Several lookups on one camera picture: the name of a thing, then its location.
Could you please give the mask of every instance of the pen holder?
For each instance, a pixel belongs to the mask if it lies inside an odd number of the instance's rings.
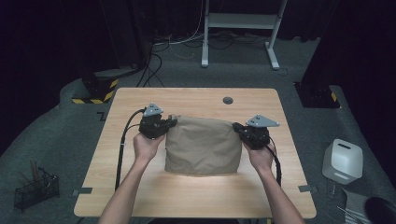
[[[14,207],[23,211],[54,196],[59,197],[59,178],[56,175],[46,175],[38,181],[15,189]]]

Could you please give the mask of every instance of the forearm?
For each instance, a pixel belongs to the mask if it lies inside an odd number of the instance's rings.
[[[300,212],[277,184],[273,174],[260,170],[258,174],[262,180],[275,223],[304,223]]]
[[[99,223],[128,223],[134,210],[137,188],[148,163],[136,161],[103,211]]]

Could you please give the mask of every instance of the hand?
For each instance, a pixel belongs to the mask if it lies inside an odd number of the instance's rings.
[[[149,163],[157,154],[158,146],[165,138],[161,135],[155,139],[149,139],[142,133],[134,137],[134,160]]]
[[[245,148],[250,159],[251,165],[256,169],[256,171],[271,173],[271,167],[273,162],[273,156],[268,148],[262,148],[258,150],[252,150],[248,145],[244,143]],[[271,150],[275,151],[271,144],[267,145]]]

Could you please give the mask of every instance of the white metal stand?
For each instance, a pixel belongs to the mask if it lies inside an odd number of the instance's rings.
[[[256,14],[227,14],[227,13],[209,13],[209,0],[206,0],[205,6],[205,32],[204,44],[202,48],[202,67],[209,66],[209,48],[208,32],[209,27],[222,28],[246,28],[246,29],[263,29],[273,30],[269,42],[265,42],[265,48],[274,70],[279,69],[274,53],[274,43],[276,35],[282,22],[283,12],[288,0],[282,0],[280,9],[276,15],[256,15]]]

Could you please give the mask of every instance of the yellow and black hazard stripe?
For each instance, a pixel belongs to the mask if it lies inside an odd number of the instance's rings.
[[[83,105],[83,104],[106,104],[110,101],[111,97],[114,94],[114,90],[116,89],[117,83],[119,82],[118,79],[115,79],[111,82],[109,82],[108,85],[106,85],[105,88],[102,88],[100,90],[100,96],[99,97],[91,97],[91,98],[77,98],[73,97],[73,103],[78,104],[78,105]]]

